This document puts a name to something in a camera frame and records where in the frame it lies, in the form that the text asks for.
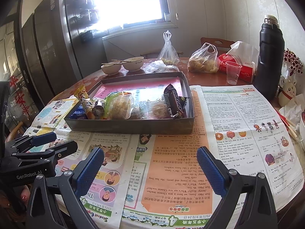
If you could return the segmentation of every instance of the open box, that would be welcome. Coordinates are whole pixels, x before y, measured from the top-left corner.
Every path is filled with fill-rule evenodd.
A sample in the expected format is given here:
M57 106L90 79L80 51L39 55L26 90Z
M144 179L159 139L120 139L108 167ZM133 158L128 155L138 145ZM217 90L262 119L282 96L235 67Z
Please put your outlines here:
M186 118L175 119L154 119L154 120L77 120L70 119L74 111L81 105L78 102L71 111L65 116L65 121L68 126L75 131L90 131L104 133L126 133L126 134L190 134L194 125L194 107L192 101L191 90L185 75L182 72L163 72L130 75L124 77L115 77L104 79L98 82L88 94L91 98L95 97L97 92L100 92L101 87L107 87L113 91L118 86L128 87L135 85L148 86L150 83L166 83L173 80L180 81L182 96L189 97L185 107Z

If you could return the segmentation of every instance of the window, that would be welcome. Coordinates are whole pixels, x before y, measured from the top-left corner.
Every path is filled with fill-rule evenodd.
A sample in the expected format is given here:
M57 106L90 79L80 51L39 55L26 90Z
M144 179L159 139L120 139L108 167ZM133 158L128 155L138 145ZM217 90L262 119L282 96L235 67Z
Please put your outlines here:
M93 0L99 10L99 30L133 27L164 22L168 14L167 0Z

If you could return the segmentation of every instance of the window sill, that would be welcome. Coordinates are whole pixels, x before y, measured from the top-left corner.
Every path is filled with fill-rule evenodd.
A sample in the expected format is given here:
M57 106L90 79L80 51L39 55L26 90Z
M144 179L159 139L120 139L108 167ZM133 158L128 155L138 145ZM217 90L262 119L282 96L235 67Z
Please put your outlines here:
M173 24L172 22L162 22L162 23L152 23L152 24L140 25L140 26L129 27L129 28L117 30L117 31L112 32L109 35L103 37L103 39L105 39L105 40L110 39L112 37L116 37L116 36L123 35L126 33L139 32L139 31L143 31L143 30L157 29L157 28L171 28L171 27L177 27L177 26L175 24Z

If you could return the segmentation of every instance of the red box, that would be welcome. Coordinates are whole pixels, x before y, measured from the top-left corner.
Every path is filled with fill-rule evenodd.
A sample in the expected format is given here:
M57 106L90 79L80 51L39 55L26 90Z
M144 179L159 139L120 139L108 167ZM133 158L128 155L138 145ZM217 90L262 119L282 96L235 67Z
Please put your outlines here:
M219 60L219 70L221 72L227 73L227 65L226 62L234 62L237 64L241 64L242 68L240 70L239 79L244 80L246 82L252 83L254 77L254 68L252 68L251 64L241 63L239 57L229 55L229 54L221 54L218 57Z

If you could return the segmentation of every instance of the blue gripper pad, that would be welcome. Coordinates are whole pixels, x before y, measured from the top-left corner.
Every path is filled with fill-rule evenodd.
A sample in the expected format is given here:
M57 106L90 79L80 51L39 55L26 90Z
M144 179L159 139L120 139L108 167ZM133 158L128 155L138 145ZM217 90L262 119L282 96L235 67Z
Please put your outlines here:
M75 167L72 183L77 198L87 194L103 162L104 152L101 148L96 147L85 160L80 161Z
M215 194L220 195L222 198L225 197L227 193L225 188L225 178L220 173L217 166L213 163L211 157L202 147L198 148L197 150L197 161L211 184Z
M44 144L51 143L55 140L56 140L56 133L49 132L39 136L34 136L33 139L31 140L31 145L35 147L42 146Z

